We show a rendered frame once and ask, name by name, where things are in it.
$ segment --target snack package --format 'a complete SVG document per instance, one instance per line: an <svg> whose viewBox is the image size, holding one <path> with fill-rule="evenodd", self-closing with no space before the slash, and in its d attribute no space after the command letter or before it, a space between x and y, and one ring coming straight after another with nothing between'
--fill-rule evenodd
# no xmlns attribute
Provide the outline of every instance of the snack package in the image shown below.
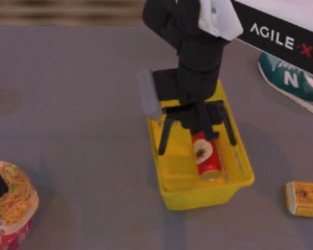
<svg viewBox="0 0 313 250"><path fill-rule="evenodd" d="M313 217L313 183L293 181L285 186L286 205L296 216Z"/></svg>
<svg viewBox="0 0 313 250"><path fill-rule="evenodd" d="M39 198L28 176L14 164L0 161L8 192L0 197L0 250L16 250L26 238Z"/></svg>

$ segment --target yellow basket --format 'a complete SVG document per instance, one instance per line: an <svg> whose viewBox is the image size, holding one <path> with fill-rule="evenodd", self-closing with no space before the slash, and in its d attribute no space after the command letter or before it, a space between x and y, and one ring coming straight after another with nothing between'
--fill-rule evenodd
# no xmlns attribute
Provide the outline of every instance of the yellow basket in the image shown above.
<svg viewBox="0 0 313 250"><path fill-rule="evenodd" d="M224 166L223 177L215 182L200 179L189 130L183 129L179 122L175 122L166 152L163 156L159 156L158 147L165 116L159 121L147 119L159 188L169 210L221 205L228 202L240 188L250 186L254 182L254 173L245 147L219 81L214 96L208 101L221 99L225 102L237 145L230 144L224 124L213 126L214 130L220 133L218 146ZM162 102L161 105L166 107L178 104L178 101L168 101Z"/></svg>

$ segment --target bowl of noodles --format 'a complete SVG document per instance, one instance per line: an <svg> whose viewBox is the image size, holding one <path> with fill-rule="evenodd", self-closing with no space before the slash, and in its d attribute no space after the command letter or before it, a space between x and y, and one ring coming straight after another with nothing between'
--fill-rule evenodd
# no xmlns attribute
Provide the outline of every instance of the bowl of noodles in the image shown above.
<svg viewBox="0 0 313 250"><path fill-rule="evenodd" d="M0 161L0 175L8 185L0 197L0 250L15 250L29 232L39 198L28 176L14 164Z"/></svg>

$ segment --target teal sneaker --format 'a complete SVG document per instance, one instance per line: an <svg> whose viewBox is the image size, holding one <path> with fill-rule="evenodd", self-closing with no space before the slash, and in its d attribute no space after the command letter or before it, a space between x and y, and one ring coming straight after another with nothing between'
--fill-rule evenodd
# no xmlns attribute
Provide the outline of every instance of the teal sneaker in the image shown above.
<svg viewBox="0 0 313 250"><path fill-rule="evenodd" d="M268 85L313 113L313 77L266 53L258 66Z"/></svg>

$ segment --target red bottle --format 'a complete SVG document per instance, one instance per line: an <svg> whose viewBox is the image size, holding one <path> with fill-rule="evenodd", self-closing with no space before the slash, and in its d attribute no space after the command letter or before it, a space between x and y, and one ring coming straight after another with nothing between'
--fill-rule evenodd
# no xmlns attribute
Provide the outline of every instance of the red bottle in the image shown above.
<svg viewBox="0 0 313 250"><path fill-rule="evenodd" d="M192 135L198 173L204 181L215 181L222 175L222 163L215 140L207 141L204 132Z"/></svg>

